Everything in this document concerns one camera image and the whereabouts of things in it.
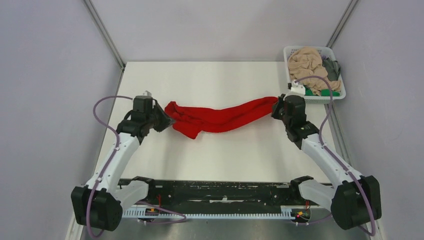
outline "white wall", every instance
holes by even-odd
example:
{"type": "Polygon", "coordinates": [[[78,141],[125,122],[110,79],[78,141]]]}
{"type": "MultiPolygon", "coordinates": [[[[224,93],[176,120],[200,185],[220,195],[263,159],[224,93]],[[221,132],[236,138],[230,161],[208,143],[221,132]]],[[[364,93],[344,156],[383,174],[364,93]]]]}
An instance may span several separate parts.
{"type": "Polygon", "coordinates": [[[0,239],[60,240],[120,68],[80,0],[2,0],[0,34],[0,239]]]}
{"type": "Polygon", "coordinates": [[[325,46],[350,0],[93,0],[125,61],[282,60],[325,46]]]}
{"type": "Polygon", "coordinates": [[[333,47],[336,110],[358,168],[381,184],[390,240],[424,236],[424,1],[363,0],[333,47]]]}

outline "white connector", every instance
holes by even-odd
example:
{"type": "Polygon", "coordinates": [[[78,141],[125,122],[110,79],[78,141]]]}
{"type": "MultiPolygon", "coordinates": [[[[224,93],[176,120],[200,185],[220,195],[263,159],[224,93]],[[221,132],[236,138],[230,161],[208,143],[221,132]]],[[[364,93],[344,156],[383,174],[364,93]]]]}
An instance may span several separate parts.
{"type": "Polygon", "coordinates": [[[290,96],[290,95],[297,95],[297,96],[303,97],[305,96],[305,93],[306,93],[306,88],[303,85],[292,81],[290,91],[284,96],[283,100],[285,100],[287,96],[290,96]]]}

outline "metal frame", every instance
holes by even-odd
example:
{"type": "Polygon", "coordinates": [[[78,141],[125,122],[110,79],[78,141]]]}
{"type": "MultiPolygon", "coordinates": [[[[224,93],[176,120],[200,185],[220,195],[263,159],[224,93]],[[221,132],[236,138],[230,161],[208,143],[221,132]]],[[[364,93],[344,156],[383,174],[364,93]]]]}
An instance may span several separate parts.
{"type": "Polygon", "coordinates": [[[84,5],[87,7],[88,12],[90,13],[95,25],[97,26],[100,34],[102,35],[104,41],[106,42],[106,45],[109,47],[110,51],[112,52],[116,63],[120,66],[121,71],[124,71],[125,69],[125,62],[122,59],[120,53],[118,52],[117,47],[114,44],[114,41],[112,40],[111,36],[109,35],[108,30],[105,27],[105,24],[103,24],[102,19],[99,16],[99,13],[97,12],[96,8],[93,5],[92,0],[82,0],[84,5]]]}
{"type": "Polygon", "coordinates": [[[354,11],[359,1],[360,0],[350,0],[346,10],[344,11],[343,15],[340,18],[340,21],[338,21],[338,24],[335,27],[334,32],[332,33],[330,39],[328,40],[328,43],[326,45],[327,47],[329,48],[333,47],[334,43],[336,42],[343,28],[345,27],[346,22],[348,21],[349,17],[352,15],[352,12],[354,11]]]}

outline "white plastic basket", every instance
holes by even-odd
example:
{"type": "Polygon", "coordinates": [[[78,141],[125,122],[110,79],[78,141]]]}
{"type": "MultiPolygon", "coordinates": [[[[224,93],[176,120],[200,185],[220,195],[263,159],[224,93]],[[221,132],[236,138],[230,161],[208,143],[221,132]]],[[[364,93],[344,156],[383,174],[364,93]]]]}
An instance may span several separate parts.
{"type": "MultiPolygon", "coordinates": [[[[284,48],[284,65],[285,65],[285,72],[287,74],[287,82],[290,83],[290,74],[289,74],[289,66],[287,64],[290,56],[296,52],[297,50],[306,47],[306,46],[286,46],[284,48]]],[[[311,48],[315,48],[318,53],[322,56],[326,56],[330,58],[333,61],[336,61],[336,57],[334,56],[334,52],[331,48],[325,47],[325,46],[310,46],[311,48]]],[[[342,75],[338,76],[338,80],[341,81],[341,90],[340,90],[340,96],[334,96],[333,99],[344,99],[346,97],[346,91],[345,91],[345,85],[342,80],[342,75]]],[[[305,102],[307,103],[313,103],[313,104],[328,104],[330,103],[330,97],[329,96],[304,96],[305,102]]]]}

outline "red towel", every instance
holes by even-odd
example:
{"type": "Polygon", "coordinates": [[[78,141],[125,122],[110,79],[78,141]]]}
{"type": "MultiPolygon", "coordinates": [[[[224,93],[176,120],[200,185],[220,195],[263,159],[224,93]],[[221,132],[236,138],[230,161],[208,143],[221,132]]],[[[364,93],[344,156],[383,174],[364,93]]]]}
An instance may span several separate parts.
{"type": "Polygon", "coordinates": [[[267,96],[220,110],[178,106],[176,102],[171,101],[165,107],[165,113],[176,120],[173,129],[195,139],[201,131],[223,133],[260,119],[273,111],[277,100],[277,97],[267,96]]]}

